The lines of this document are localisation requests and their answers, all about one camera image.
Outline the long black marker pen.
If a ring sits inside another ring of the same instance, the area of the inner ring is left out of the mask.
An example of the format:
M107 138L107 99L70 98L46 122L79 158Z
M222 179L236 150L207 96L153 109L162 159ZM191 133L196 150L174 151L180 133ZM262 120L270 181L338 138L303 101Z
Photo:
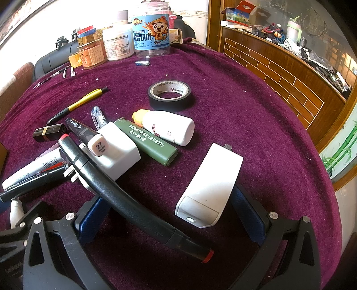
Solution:
M139 204L104 173L68 134L63 134L58 144L79 176L127 221L173 250L189 254L203 263L210 261L214 254L213 250L199 245L185 233Z

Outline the white tube with red label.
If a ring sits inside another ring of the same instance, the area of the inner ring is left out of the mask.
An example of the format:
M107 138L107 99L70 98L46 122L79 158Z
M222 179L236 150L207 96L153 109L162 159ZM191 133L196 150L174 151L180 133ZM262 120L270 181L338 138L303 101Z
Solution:
M2 187L4 190L6 190L19 182L22 182L30 177L37 175L38 173L44 172L48 169L53 169L55 166L64 163L65 159L61 155L60 148L55 148L54 150L49 151L44 155L41 155L28 165L24 166L23 168L12 174L2 183Z

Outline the white power adapter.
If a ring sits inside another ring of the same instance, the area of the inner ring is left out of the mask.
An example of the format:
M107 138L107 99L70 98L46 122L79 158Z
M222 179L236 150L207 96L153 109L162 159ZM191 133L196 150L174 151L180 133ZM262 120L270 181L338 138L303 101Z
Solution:
M175 207L175 215L203 229L220 219L238 178L243 157L213 143Z

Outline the marker with number 27 cap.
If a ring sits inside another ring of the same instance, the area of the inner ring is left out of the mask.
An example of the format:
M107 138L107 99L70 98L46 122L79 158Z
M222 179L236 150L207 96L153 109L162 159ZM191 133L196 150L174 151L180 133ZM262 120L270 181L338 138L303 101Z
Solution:
M67 118L65 124L95 156L102 156L108 149L109 146L105 137L91 129L91 127L88 127L73 118Z

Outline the black gold lipstick tube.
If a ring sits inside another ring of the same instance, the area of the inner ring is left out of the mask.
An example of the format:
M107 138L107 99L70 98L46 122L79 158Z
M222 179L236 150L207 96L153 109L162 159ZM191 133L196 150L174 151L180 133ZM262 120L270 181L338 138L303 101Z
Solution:
M68 132L66 125L60 123L37 128L32 137L36 142L54 141L58 140L63 134L68 134Z

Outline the white charger with prongs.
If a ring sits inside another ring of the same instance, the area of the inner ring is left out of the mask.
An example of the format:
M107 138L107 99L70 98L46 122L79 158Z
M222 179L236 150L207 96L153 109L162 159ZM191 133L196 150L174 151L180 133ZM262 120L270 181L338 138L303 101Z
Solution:
M139 150L133 140L112 122L97 132L105 137L109 146L102 156L92 154L83 142L79 144L79 147L111 179L117 180L141 159Z

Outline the clear blue ballpoint pen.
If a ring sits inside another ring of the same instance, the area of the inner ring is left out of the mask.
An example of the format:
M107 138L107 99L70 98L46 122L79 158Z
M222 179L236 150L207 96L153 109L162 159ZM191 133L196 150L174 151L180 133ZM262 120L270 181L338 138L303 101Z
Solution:
M104 113L98 106L94 106L91 110L91 118L93 120L93 123L95 125L95 128L97 130L101 129L104 127L106 124L108 124L107 119L104 116Z

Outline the green rectangular tube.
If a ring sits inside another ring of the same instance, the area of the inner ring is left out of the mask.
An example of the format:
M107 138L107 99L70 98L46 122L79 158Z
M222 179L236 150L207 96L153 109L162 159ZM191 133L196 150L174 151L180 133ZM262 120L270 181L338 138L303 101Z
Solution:
M120 118L114 124L134 141L139 150L165 167L169 166L179 153L173 145L129 120Z

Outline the yellow black pen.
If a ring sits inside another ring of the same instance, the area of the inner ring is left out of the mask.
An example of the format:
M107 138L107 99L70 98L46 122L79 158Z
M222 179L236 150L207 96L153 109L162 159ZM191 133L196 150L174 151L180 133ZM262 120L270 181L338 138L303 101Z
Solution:
M107 87L104 87L102 89L96 89L96 90L88 93L87 95L82 97L77 102L73 103L72 105L67 106L66 108L62 109L62 111L58 112L55 116L53 116L51 119L49 119L49 121L47 121L46 125L49 126L49 125L54 124L55 122L59 121L60 119L62 119L65 116L67 116L70 112L74 111L78 107L94 100L95 98L98 98L99 96L101 96L102 94L104 94L108 91L109 91L109 89Z

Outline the white bottle orange cap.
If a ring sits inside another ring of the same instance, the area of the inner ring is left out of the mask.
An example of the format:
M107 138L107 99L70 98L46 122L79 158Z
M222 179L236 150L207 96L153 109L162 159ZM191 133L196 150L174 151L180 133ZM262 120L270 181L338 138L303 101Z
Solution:
M193 119L167 111L139 109L132 118L136 125L179 146L188 145L195 131Z

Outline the small white glue bottle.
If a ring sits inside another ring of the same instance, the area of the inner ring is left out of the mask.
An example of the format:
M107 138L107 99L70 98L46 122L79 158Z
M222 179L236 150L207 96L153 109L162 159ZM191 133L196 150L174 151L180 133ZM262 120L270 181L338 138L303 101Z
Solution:
M10 227L14 229L16 224L24 217L22 202L19 198L13 199L10 209Z

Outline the black electrical tape roll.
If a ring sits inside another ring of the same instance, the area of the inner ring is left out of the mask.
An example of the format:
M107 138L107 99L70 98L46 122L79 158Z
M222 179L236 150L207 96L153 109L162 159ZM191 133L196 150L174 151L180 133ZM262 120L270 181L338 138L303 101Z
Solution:
M155 110L179 112L194 102L191 88L178 80L162 80L151 85L148 90L150 106Z

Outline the black leather sofa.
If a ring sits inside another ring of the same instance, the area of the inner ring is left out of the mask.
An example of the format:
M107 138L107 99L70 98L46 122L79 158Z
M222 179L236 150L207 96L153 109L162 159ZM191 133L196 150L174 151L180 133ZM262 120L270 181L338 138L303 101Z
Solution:
M78 41L72 41L42 56L34 66L32 81L35 82L48 72L52 72L64 63L67 63L69 61L68 57L78 52L78 46Z

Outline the orange labelled jar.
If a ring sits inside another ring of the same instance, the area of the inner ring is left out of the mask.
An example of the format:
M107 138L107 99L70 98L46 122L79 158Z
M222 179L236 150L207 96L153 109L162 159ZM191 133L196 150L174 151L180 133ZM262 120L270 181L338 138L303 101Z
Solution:
M102 38L79 46L78 52L84 69L93 69L107 61Z

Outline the clear jar with cartoon label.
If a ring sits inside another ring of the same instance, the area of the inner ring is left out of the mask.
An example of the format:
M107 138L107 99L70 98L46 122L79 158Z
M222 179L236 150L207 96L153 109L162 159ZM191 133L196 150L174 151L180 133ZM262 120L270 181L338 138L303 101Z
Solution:
M137 57L149 58L169 53L168 2L141 2L136 8L132 23Z

